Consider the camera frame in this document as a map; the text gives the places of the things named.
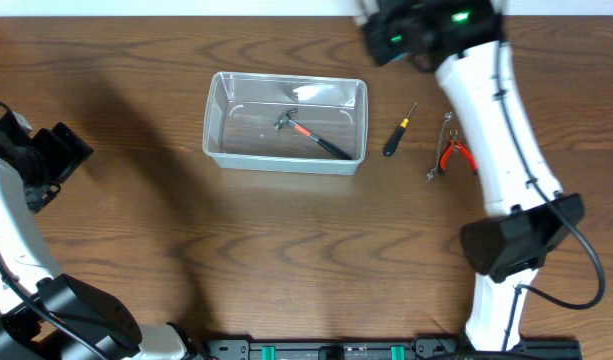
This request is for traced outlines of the silver double-ended wrench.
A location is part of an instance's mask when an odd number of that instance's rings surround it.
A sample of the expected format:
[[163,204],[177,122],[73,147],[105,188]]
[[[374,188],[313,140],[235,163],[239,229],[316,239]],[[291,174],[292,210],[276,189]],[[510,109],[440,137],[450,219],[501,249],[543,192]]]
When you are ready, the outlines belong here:
[[442,122],[442,126],[440,128],[439,135],[438,135],[433,166],[428,170],[426,174],[426,178],[428,182],[432,181],[438,172],[439,162],[440,162],[442,149],[443,149],[443,143],[444,143],[445,129],[447,125],[451,122],[452,118],[453,118],[452,112],[447,112],[444,115],[444,120]]

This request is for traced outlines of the black yellow screwdriver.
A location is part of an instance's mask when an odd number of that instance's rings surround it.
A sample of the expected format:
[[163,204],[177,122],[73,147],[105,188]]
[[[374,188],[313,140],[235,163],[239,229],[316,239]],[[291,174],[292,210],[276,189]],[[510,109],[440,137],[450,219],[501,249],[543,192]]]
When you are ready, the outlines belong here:
[[389,140],[387,141],[387,143],[385,144],[383,148],[382,154],[385,157],[391,157],[396,152],[399,146],[399,143],[401,141],[401,138],[403,137],[407,129],[407,126],[410,122],[410,117],[413,114],[413,112],[416,110],[416,108],[417,108],[417,103],[414,103],[412,107],[410,108],[409,112],[407,113],[407,115],[403,118],[400,124],[395,128],[392,136],[389,138]]

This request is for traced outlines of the red handled pliers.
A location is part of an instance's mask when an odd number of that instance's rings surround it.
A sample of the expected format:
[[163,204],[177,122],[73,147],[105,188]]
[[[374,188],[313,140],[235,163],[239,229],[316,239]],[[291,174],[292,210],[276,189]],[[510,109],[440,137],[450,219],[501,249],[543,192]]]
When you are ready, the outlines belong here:
[[440,175],[445,175],[447,172],[447,163],[452,155],[461,154],[469,163],[471,172],[474,175],[478,174],[478,165],[475,161],[473,153],[468,146],[461,140],[456,129],[449,131],[448,145],[440,155],[438,172]]

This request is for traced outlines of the small hammer black red handle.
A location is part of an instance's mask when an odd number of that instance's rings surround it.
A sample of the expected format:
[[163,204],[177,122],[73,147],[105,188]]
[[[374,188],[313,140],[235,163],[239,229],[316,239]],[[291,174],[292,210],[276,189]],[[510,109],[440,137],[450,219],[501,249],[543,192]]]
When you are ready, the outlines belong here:
[[300,123],[298,123],[295,120],[293,120],[292,116],[294,114],[296,114],[297,112],[298,112],[297,108],[292,108],[292,109],[289,109],[289,110],[285,111],[284,113],[282,113],[277,118],[276,122],[273,124],[273,129],[275,131],[279,132],[284,127],[291,127],[294,130],[296,130],[299,134],[301,134],[301,135],[303,135],[303,136],[305,136],[307,138],[310,138],[312,141],[314,141],[320,147],[325,149],[327,152],[329,152],[335,158],[337,158],[339,160],[351,160],[352,159],[352,157],[347,152],[345,152],[344,150],[342,150],[338,146],[336,146],[333,143],[331,143],[330,141],[328,141],[328,140],[318,136],[314,132],[310,131],[309,129],[307,129],[306,127],[301,125]]

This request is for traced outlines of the clear plastic storage container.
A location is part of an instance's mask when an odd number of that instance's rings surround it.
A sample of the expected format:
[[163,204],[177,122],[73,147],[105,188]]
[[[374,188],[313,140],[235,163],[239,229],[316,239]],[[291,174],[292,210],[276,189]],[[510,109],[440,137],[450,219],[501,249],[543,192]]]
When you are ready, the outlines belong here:
[[360,79],[218,72],[202,148],[221,168],[353,175],[368,122]]

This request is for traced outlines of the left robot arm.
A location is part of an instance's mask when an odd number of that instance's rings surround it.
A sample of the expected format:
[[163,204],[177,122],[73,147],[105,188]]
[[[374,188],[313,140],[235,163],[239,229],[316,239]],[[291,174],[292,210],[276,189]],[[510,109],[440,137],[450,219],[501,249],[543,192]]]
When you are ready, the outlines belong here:
[[137,323],[116,297],[64,273],[35,214],[93,152],[64,123],[0,118],[0,359],[205,359],[174,323]]

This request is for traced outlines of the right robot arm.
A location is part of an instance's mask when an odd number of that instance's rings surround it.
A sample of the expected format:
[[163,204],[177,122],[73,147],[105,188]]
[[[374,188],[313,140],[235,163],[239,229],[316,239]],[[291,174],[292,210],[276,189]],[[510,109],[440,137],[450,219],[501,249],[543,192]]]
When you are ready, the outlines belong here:
[[362,1],[356,18],[378,65],[408,57],[434,74],[475,162],[486,215],[461,228],[475,272],[465,352],[570,357],[565,343],[536,347],[519,324],[547,255],[573,235],[582,199],[566,194],[533,134],[519,95],[501,8],[492,1]]

